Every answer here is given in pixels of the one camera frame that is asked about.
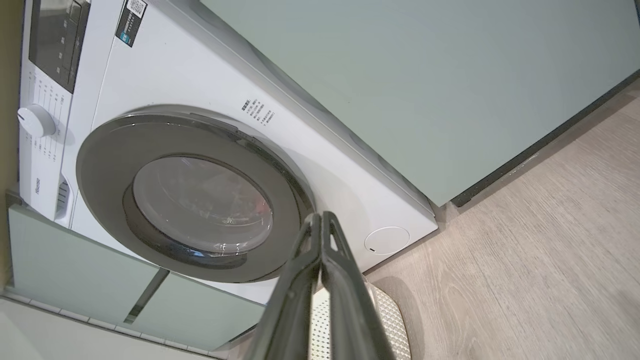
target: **white textured mat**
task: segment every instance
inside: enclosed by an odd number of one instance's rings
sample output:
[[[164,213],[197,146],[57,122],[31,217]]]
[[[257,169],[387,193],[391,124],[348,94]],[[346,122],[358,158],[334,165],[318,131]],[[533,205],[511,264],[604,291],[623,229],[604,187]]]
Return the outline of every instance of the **white textured mat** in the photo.
[[[369,283],[366,285],[396,360],[411,360],[404,321],[396,302],[377,287]],[[331,359],[331,334],[329,292],[326,289],[314,295],[312,307],[309,355],[311,360],[328,360]]]

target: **mint green cabinet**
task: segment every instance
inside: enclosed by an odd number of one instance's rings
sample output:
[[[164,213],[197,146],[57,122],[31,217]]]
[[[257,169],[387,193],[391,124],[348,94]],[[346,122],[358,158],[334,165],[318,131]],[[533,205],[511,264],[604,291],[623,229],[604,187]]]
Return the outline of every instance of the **mint green cabinet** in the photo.
[[[440,206],[640,69],[633,0],[201,0]]]
[[[13,291],[121,325],[158,268],[21,206],[9,209]]]
[[[214,350],[258,323],[264,306],[169,274],[129,327]]]

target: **qr code label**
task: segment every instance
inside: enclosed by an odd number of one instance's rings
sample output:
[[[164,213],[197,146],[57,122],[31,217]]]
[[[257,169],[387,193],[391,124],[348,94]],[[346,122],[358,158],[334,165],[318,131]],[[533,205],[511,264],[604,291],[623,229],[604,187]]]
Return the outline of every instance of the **qr code label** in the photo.
[[[136,14],[139,18],[142,19],[142,15],[145,14],[145,9],[147,8],[147,3],[142,0],[128,0],[127,9],[132,13]]]

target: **front-loading washing machine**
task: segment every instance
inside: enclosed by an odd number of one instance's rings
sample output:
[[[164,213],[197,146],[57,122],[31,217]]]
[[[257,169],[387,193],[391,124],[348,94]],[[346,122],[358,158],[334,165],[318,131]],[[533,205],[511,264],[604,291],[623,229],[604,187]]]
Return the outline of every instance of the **front-loading washing machine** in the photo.
[[[130,256],[265,304],[305,217],[364,271],[437,228],[427,199],[194,0],[28,1],[20,192]]]

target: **control panel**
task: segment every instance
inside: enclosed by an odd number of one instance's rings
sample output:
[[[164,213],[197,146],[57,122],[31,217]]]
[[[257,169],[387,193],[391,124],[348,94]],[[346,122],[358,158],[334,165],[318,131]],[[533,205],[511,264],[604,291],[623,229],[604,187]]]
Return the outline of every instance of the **control panel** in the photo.
[[[30,61],[20,84],[20,196],[50,220],[60,210],[62,154],[71,93]]]
[[[70,93],[89,16],[87,0],[33,0],[29,60]]]

